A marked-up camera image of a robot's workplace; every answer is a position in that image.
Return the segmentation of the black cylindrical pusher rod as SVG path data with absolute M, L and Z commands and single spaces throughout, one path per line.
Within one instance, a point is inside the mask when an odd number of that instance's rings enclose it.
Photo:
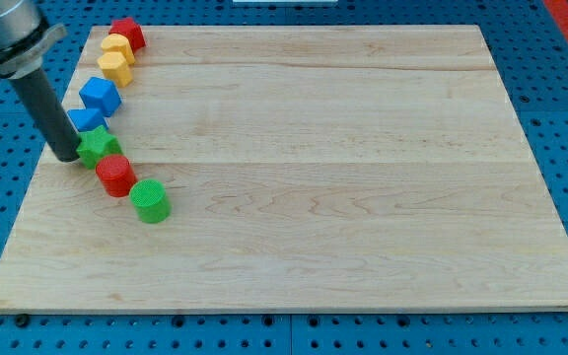
M 10 78 L 20 101 L 54 156 L 61 162 L 79 159 L 78 133 L 41 68 Z

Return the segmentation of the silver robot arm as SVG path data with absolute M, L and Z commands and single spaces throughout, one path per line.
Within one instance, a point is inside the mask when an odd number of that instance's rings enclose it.
M 43 56 L 67 36 L 32 0 L 0 0 L 0 78 L 10 82 L 54 156 L 79 159 L 80 138 L 42 68 Z

